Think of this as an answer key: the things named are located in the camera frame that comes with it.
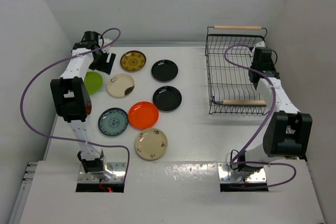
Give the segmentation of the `green plate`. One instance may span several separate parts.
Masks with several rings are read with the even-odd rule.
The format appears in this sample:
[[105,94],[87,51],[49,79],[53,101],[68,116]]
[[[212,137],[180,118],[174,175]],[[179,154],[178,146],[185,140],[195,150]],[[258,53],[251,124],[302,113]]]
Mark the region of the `green plate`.
[[94,71],[89,71],[86,73],[84,84],[88,91],[88,94],[92,95],[97,93],[102,87],[103,78],[101,74]]

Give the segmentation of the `yellow patterned plate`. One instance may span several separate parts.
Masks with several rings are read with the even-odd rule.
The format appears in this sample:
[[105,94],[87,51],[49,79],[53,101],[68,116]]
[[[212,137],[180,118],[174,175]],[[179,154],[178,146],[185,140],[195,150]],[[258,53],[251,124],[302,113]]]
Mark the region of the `yellow patterned plate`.
[[146,56],[143,52],[132,50],[124,53],[120,59],[122,69],[128,72],[141,70],[146,64]]

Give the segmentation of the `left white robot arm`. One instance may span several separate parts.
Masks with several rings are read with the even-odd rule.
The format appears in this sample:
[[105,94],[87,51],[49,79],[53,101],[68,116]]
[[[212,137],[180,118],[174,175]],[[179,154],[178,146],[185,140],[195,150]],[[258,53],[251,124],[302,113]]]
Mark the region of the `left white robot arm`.
[[107,179],[111,172],[102,150],[98,151],[90,144],[92,130],[88,116],[92,112],[92,103],[85,87],[84,79],[89,69],[110,74],[115,59],[107,51],[100,49],[105,45],[102,35],[95,31],[86,31],[82,40],[72,48],[73,58],[58,79],[50,82],[50,88],[57,114],[66,121],[79,140],[80,151],[77,154],[85,173],[97,179]]

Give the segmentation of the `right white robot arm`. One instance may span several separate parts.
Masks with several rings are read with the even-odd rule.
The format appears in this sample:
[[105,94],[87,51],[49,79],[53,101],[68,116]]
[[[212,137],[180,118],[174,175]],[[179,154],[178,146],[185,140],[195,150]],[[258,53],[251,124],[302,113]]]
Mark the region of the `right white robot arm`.
[[255,139],[265,129],[262,144],[249,150],[251,141],[248,141],[230,161],[232,168],[241,174],[259,171],[264,165],[282,158],[303,157],[307,151],[312,116],[302,113],[287,96],[272,53],[265,42],[255,44],[250,50],[249,80],[265,101],[268,113],[252,136]]

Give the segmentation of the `cream plate with black patch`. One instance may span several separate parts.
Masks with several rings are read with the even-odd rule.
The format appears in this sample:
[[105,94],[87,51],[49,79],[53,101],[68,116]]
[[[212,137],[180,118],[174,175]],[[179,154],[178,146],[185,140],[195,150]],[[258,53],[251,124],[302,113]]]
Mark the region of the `cream plate with black patch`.
[[115,98],[124,98],[134,89],[134,79],[128,74],[117,74],[107,83],[107,92]]

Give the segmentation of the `blue patterned plate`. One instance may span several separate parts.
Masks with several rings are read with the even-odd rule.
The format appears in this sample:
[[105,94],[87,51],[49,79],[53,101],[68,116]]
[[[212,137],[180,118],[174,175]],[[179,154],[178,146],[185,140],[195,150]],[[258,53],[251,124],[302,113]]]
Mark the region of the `blue patterned plate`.
[[98,119],[100,132],[108,137],[116,137],[122,134],[128,127],[128,114],[121,108],[105,110]]

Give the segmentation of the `orange plate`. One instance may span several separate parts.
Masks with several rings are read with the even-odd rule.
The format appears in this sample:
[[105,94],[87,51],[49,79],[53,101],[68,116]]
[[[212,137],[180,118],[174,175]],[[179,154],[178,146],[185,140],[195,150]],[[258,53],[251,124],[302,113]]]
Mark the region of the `orange plate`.
[[153,127],[159,119],[159,111],[156,106],[148,101],[134,104],[128,112],[130,124],[139,130]]

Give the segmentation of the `cream plate with flowers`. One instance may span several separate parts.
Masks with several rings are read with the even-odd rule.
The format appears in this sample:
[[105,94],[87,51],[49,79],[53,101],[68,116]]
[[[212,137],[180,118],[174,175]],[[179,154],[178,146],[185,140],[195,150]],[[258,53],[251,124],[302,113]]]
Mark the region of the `cream plate with flowers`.
[[134,141],[136,153],[144,160],[154,161],[161,158],[168,147],[168,140],[163,131],[148,128],[139,133]]

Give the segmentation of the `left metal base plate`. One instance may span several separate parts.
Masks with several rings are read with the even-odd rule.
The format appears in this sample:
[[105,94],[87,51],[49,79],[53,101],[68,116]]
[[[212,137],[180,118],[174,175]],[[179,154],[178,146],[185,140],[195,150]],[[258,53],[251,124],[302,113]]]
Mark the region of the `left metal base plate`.
[[125,162],[108,162],[107,170],[104,173],[88,174],[80,165],[77,183],[98,184],[102,180],[105,184],[122,184],[125,177],[127,164]]

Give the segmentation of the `metal base plate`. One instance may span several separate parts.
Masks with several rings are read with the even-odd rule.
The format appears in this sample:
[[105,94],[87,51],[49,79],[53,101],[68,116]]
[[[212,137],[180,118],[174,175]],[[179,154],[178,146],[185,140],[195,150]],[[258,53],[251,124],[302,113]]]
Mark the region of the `metal base plate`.
[[261,184],[266,183],[264,168],[244,167],[239,169],[229,162],[217,163],[218,175],[221,184]]
[[125,177],[127,164],[125,162],[108,162],[107,170],[104,173],[88,174],[80,165],[77,183],[98,184],[102,180],[105,184],[122,184]]

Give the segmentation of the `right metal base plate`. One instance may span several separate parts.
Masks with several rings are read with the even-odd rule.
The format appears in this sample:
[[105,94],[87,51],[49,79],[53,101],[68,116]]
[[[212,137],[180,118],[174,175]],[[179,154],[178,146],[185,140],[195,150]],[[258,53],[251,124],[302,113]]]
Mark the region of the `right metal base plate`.
[[244,167],[239,169],[229,162],[217,163],[218,175],[221,184],[261,184],[266,183],[264,168]]

